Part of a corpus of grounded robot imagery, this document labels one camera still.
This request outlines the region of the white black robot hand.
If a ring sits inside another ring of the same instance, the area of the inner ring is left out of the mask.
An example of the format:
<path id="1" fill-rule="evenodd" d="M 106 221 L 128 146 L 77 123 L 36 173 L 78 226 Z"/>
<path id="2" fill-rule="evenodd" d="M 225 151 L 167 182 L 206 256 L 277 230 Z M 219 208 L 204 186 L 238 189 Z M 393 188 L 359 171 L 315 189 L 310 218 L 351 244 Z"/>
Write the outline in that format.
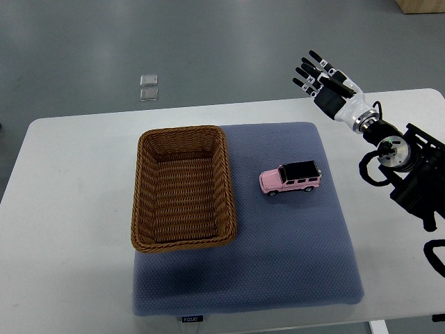
<path id="1" fill-rule="evenodd" d="M 334 71 L 315 51 L 309 50 L 309 55 L 323 70 L 302 57 L 301 68 L 297 67 L 296 72 L 311 86 L 297 78 L 293 78 L 293 83 L 314 98 L 315 105 L 325 115 L 346 123 L 356 133 L 362 133 L 378 120 L 378 111 L 365 101 L 364 92 L 354 81 L 340 70 Z"/>

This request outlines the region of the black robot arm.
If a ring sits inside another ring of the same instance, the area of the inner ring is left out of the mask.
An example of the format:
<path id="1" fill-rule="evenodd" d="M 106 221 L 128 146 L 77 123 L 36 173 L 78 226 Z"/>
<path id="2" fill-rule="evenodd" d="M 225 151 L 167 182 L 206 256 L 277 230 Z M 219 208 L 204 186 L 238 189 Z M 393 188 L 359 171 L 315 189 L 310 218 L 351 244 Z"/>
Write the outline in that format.
<path id="1" fill-rule="evenodd" d="M 374 145 L 359 163 L 361 178 L 376 187 L 392 185 L 390 198 L 421 219 L 424 230 L 435 231 L 435 216 L 444 215 L 444 144 L 412 124 L 401 133 L 384 120 L 379 101 L 368 104 L 354 81 L 313 50 L 296 72 L 294 84 L 327 117 Z"/>

